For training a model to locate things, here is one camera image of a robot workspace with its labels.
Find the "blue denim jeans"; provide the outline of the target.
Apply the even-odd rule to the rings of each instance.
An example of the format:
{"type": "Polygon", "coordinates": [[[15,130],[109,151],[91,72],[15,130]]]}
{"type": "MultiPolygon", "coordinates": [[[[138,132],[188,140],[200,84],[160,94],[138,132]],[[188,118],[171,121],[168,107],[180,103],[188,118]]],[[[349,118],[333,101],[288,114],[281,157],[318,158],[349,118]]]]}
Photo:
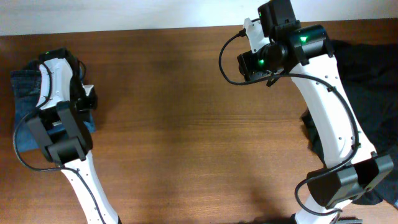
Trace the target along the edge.
{"type": "MultiPolygon", "coordinates": [[[[11,71],[10,74],[15,104],[14,128],[16,128],[20,120],[30,113],[38,103],[41,73],[37,61],[33,60],[22,69],[11,71]]],[[[29,128],[24,123],[18,129],[16,140],[19,152],[39,148],[29,128]]]]}

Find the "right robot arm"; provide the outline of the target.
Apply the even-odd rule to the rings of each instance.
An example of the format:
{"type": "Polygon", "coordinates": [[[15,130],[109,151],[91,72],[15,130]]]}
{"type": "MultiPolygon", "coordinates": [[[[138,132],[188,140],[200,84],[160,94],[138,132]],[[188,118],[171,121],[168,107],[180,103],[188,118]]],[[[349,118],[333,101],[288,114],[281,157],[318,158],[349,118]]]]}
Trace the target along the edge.
{"type": "Polygon", "coordinates": [[[258,20],[244,21],[250,51],[239,55],[247,84],[272,85],[289,77],[301,92],[315,123],[324,168],[309,172],[310,195],[294,223],[336,223],[342,209],[381,182],[393,169],[364,134],[338,74],[334,50],[321,25],[302,27],[288,0],[258,8],[258,20]]]}

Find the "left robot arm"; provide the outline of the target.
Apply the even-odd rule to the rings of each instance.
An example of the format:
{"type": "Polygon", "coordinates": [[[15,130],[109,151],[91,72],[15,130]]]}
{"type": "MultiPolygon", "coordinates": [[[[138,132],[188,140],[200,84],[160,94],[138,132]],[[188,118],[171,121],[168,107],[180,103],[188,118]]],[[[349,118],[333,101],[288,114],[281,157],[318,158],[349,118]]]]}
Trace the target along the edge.
{"type": "Polygon", "coordinates": [[[39,55],[40,96],[24,119],[34,141],[71,184],[88,223],[120,223],[95,171],[87,123],[98,97],[85,65],[66,48],[39,55]]]}

